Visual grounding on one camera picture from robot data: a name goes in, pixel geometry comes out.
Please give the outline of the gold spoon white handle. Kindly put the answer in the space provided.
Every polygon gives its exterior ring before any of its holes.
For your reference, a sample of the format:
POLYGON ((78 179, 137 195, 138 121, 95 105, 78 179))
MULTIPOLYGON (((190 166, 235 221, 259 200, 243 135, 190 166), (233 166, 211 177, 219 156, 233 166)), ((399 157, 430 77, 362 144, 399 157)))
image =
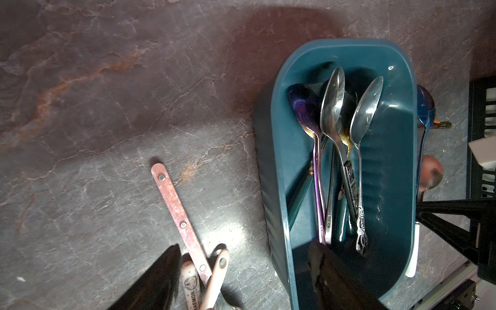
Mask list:
MULTIPOLYGON (((438 186, 444 176, 444 169, 438 159, 430 155, 422 157, 421 175, 419 179, 417 202, 423 201, 424 193, 434 187, 438 186)), ((420 239, 420 223, 415 223, 414 230, 414 243, 412 257, 409 261, 406 277, 413 278, 417 271, 417 262, 419 254, 419 239, 420 239)))

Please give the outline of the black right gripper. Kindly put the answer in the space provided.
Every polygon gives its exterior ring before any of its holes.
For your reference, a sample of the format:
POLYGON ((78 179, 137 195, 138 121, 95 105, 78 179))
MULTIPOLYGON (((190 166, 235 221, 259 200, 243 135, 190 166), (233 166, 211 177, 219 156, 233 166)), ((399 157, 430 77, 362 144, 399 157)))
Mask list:
POLYGON ((416 206, 416 220, 446 241, 478 267, 477 276, 495 284, 495 200, 424 201, 416 206), (439 214, 465 216, 469 229, 463 229, 439 214))

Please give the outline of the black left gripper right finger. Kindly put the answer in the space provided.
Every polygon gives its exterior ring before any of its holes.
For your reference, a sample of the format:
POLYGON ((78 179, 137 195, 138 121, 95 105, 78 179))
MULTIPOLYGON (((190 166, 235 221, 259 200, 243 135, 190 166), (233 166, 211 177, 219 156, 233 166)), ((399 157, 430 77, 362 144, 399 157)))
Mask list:
POLYGON ((347 273, 327 245, 313 241, 308 250, 308 264, 319 309, 386 309, 347 273))

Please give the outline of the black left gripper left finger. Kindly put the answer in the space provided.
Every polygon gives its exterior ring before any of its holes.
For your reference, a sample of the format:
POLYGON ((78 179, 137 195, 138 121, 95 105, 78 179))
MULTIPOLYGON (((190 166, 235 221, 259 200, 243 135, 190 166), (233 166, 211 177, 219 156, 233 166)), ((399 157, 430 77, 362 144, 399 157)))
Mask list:
POLYGON ((178 294, 182 254, 172 245, 110 307, 111 309, 169 309, 178 294))

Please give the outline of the silver steel spoon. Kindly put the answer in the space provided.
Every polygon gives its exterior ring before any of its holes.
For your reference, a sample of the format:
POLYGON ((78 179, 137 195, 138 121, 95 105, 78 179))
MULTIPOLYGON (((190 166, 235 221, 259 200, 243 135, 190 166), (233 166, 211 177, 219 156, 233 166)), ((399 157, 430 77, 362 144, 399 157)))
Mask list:
POLYGON ((363 257, 367 254, 368 250, 368 236, 366 234, 364 202, 362 193, 363 172, 362 172, 362 155, 360 150, 360 143, 369 130, 372 119, 377 111, 378 103, 381 98, 382 89, 384 85, 384 78, 382 76, 376 77, 368 86, 358 105, 356 106, 350 126, 350 139, 356 149, 356 156, 358 159, 358 173, 359 173, 359 201, 358 201, 358 216, 357 216, 357 239, 356 251, 363 257))

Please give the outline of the gold spoon green handle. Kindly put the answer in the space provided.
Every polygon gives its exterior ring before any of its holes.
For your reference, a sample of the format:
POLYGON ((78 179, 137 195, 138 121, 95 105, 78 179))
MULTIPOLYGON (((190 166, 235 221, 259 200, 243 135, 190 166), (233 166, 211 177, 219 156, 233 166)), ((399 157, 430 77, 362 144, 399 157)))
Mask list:
MULTIPOLYGON (((350 152, 353 148, 353 144, 350 140, 350 131, 348 129, 342 128, 339 132, 339 136, 343 144, 347 147, 347 153, 344 161, 349 160, 350 152)), ((338 211, 337 211, 337 224, 336 232, 338 241, 344 243, 347 236, 347 227, 349 226, 349 218, 347 211, 347 200, 344 187, 344 178, 341 181, 341 189, 338 192, 338 211)))
POLYGON ((292 185, 287 195, 286 204, 288 207, 289 230, 292 230, 307 191, 314 181, 312 154, 311 152, 310 159, 301 170, 296 182, 292 185))

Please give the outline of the purple metal spoon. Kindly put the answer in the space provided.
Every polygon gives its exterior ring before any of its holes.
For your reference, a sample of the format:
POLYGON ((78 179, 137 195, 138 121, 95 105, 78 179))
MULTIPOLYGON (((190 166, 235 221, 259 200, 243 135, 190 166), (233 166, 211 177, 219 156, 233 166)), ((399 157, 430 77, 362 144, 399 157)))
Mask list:
POLYGON ((318 123, 319 106, 318 97, 306 85, 297 83, 289 87, 288 100, 296 119, 305 133, 313 139, 313 178, 316 199, 316 223, 318 238, 321 244, 325 244, 325 205, 321 181, 321 137, 322 131, 318 123))

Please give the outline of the silver spoon patterned handle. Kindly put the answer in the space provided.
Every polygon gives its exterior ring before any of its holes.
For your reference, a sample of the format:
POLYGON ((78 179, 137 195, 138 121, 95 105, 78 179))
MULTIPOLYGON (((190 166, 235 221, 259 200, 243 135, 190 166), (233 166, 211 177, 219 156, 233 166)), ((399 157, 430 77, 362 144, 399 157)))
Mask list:
POLYGON ((347 153, 347 147, 343 144, 339 136, 339 127, 341 126, 340 114, 344 104, 345 96, 345 74, 341 67, 337 67, 327 84, 324 99, 320 112, 320 128, 334 144, 338 152, 338 160, 342 178, 344 178, 344 187, 349 210, 350 224, 353 230, 357 230, 357 185, 353 165, 350 160, 344 161, 347 153))

